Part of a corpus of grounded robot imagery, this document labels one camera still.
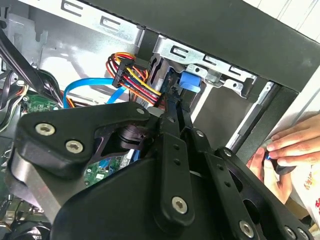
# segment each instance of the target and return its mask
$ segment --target black cable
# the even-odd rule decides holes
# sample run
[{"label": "black cable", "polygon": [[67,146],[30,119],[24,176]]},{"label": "black cable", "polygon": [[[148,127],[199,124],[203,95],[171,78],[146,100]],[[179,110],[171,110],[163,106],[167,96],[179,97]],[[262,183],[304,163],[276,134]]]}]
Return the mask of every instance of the black cable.
[{"label": "black cable", "polygon": [[58,102],[60,105],[63,105],[63,95],[60,91],[59,84],[56,78],[48,71],[43,69],[38,70],[40,78],[43,80],[45,88],[49,90],[52,97],[55,99],[55,102]]},{"label": "black cable", "polygon": [[10,71],[9,74],[5,77],[2,93],[1,93],[1,100],[0,100],[0,111],[3,110],[8,102],[10,86],[11,86],[11,77],[14,74],[13,71]]},{"label": "black cable", "polygon": [[0,58],[16,74],[40,95],[46,96],[45,85],[38,76],[36,70],[30,66],[17,48],[10,42],[4,31],[0,28]]},{"label": "black cable", "polygon": [[12,111],[12,108],[13,108],[13,105],[14,103],[18,100],[18,98],[20,98],[19,96],[11,99],[8,103],[8,108],[6,110],[6,113],[5,113],[5,116],[4,116],[4,119],[2,120],[2,122],[0,123],[0,129],[3,129],[7,123],[9,122],[10,120],[10,116],[11,116],[11,111]]},{"label": "black cable", "polygon": [[24,201],[21,200],[21,201],[18,203],[18,206],[16,207],[16,210],[15,210],[15,212],[14,212],[14,217],[13,217],[13,220],[15,220],[15,221],[17,221],[17,212],[18,212],[18,209],[19,209],[21,203],[23,203],[23,202],[24,202]]}]

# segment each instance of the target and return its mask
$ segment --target silver screw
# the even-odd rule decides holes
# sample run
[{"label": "silver screw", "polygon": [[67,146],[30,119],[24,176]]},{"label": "silver screw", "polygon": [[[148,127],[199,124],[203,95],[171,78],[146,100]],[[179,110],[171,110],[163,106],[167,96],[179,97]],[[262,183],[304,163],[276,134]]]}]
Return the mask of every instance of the silver screw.
[{"label": "silver screw", "polygon": [[187,203],[179,196],[174,196],[171,203],[172,207],[180,214],[185,214],[188,210]]},{"label": "silver screw", "polygon": [[76,140],[70,140],[65,144],[65,148],[73,154],[81,153],[84,149],[84,146],[81,144],[81,142]]},{"label": "silver screw", "polygon": [[49,123],[39,123],[35,126],[35,131],[40,135],[50,136],[56,132],[56,129]]},{"label": "silver screw", "polygon": [[231,157],[231,152],[229,152],[229,150],[224,149],[223,151],[224,151],[225,155],[227,155],[228,157]]},{"label": "silver screw", "polygon": [[204,133],[200,130],[197,130],[196,131],[196,134],[198,134],[200,137],[203,137],[204,136]]},{"label": "silver screw", "polygon": [[297,239],[295,233],[292,231],[292,229],[288,226],[284,226],[284,229],[286,230],[286,233],[292,238]]},{"label": "silver screw", "polygon": [[309,240],[309,237],[308,237],[308,235],[305,233],[305,231],[303,231],[300,227],[298,227],[298,231],[299,231],[299,233],[301,233],[301,235],[303,236],[303,238],[305,239],[305,240]]},{"label": "silver screw", "polygon": [[248,237],[248,238],[253,238],[255,236],[254,230],[252,229],[252,227],[249,225],[249,223],[247,223],[244,220],[241,220],[239,222],[239,226],[241,231]]},{"label": "silver screw", "polygon": [[140,114],[145,114],[145,111],[143,111],[141,108],[137,108],[136,111]]}]

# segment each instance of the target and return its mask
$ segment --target hand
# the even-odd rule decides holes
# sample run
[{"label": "hand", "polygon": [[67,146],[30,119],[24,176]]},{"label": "hand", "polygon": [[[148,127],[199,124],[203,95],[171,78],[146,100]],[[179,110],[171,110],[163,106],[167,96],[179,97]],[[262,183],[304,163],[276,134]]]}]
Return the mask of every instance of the hand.
[{"label": "hand", "polygon": [[[270,160],[264,160],[265,150],[259,148],[246,166],[260,179],[261,182],[282,202],[286,203],[291,191],[292,182],[290,173],[280,176],[280,181],[276,178],[276,172]],[[264,160],[264,177],[262,172],[262,162]]]},{"label": "hand", "polygon": [[320,114],[272,138],[266,149],[281,166],[314,165],[320,163]]}]

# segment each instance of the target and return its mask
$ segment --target black frame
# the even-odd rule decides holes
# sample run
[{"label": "black frame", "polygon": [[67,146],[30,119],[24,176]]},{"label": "black frame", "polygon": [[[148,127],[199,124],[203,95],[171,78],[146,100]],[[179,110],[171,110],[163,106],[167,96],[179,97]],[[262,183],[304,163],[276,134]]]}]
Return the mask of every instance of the black frame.
[{"label": "black frame", "polygon": [[320,44],[242,0],[82,0],[301,92]]}]

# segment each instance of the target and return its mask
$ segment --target blue tab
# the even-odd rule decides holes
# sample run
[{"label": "blue tab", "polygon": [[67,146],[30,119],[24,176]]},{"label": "blue tab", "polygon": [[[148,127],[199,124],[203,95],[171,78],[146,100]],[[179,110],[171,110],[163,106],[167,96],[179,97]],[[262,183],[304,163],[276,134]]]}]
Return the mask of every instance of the blue tab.
[{"label": "blue tab", "polygon": [[183,89],[190,90],[195,93],[200,92],[201,77],[183,71],[181,74],[179,86]]}]

